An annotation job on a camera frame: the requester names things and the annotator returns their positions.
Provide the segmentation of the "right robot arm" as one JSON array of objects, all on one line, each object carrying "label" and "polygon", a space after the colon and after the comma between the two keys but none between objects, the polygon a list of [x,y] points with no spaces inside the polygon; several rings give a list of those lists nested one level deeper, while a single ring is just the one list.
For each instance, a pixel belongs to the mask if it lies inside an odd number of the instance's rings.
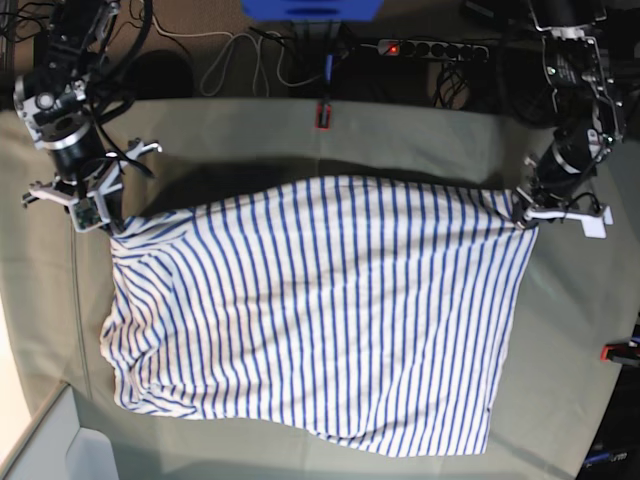
[{"label": "right robot arm", "polygon": [[13,101],[36,149],[54,165],[51,181],[22,195],[61,206],[79,233],[121,222],[121,172],[127,160],[102,133],[98,88],[106,47],[120,11],[117,1],[61,1],[53,10],[42,61],[15,81]]}]

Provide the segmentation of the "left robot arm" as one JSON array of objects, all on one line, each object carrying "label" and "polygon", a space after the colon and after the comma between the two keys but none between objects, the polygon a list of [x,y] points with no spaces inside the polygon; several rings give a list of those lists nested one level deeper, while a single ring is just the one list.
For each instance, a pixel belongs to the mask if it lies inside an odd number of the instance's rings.
[{"label": "left robot arm", "polygon": [[611,72],[597,24],[607,18],[601,1],[531,1],[541,36],[542,68],[559,117],[549,147],[530,155],[514,190],[513,223],[523,230],[541,222],[575,220],[590,238],[603,238],[612,217],[587,183],[624,137],[624,100]]}]

